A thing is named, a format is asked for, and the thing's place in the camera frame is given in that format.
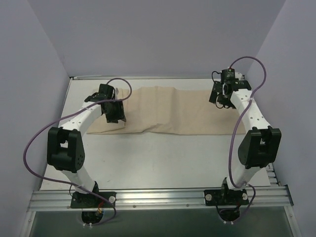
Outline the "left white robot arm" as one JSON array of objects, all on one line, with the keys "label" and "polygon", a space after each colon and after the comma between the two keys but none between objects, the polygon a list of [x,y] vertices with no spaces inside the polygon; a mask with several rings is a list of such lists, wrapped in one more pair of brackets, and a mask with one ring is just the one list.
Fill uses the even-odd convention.
[{"label": "left white robot arm", "polygon": [[84,167],[85,151],[82,141],[88,128],[101,116],[107,123],[126,122],[123,101],[118,90],[109,84],[100,84],[99,90],[89,95],[82,108],[67,122],[48,131],[47,163],[61,171],[82,194],[82,202],[88,207],[99,203],[100,195],[93,189],[94,181]]}]

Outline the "beige cloth kit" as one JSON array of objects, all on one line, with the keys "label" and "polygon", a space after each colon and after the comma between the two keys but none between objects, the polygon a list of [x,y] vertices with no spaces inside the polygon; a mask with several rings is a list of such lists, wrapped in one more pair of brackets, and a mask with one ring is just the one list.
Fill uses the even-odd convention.
[{"label": "beige cloth kit", "polygon": [[177,135],[230,135],[239,114],[219,109],[209,102],[210,90],[179,90],[174,87],[141,87],[130,93],[117,90],[124,98],[126,121],[108,123],[99,117],[88,134],[167,133]]}]

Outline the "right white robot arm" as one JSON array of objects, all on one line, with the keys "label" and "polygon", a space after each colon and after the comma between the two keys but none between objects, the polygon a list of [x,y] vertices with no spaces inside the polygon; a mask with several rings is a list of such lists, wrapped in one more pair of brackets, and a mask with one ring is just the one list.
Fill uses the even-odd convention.
[{"label": "right white robot arm", "polygon": [[[244,189],[252,177],[273,163],[276,159],[281,131],[274,128],[264,118],[255,99],[254,91],[248,81],[236,74],[232,68],[218,72],[219,81],[213,82],[209,102],[218,109],[235,109],[239,118],[233,129],[229,148],[229,175],[226,178],[227,187],[219,192],[223,203],[232,203],[237,198],[236,190]],[[235,136],[239,125],[243,125],[245,136],[238,150],[237,167],[232,167]]]}]

